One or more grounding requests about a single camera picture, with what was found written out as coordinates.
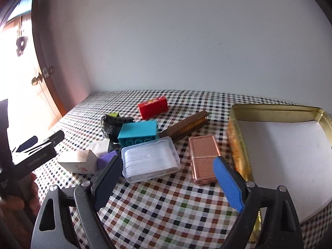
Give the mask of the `person's left hand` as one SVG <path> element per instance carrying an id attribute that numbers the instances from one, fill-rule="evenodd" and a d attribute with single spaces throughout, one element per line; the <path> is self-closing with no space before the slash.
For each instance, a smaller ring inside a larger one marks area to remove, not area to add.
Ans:
<path id="1" fill-rule="evenodd" d="M 33 215 L 37 216 L 40 210 L 40 201 L 38 196 L 38 185 L 35 183 L 36 175 L 30 173 L 30 185 L 32 197 L 29 200 L 29 208 Z M 6 199 L 1 199 L 1 218 L 3 219 L 9 232 L 13 235 L 15 240 L 22 248 L 30 248 L 31 234 L 26 230 L 20 220 L 15 217 L 14 212 L 23 210 L 25 207 L 24 201 L 17 196 L 8 195 Z"/>

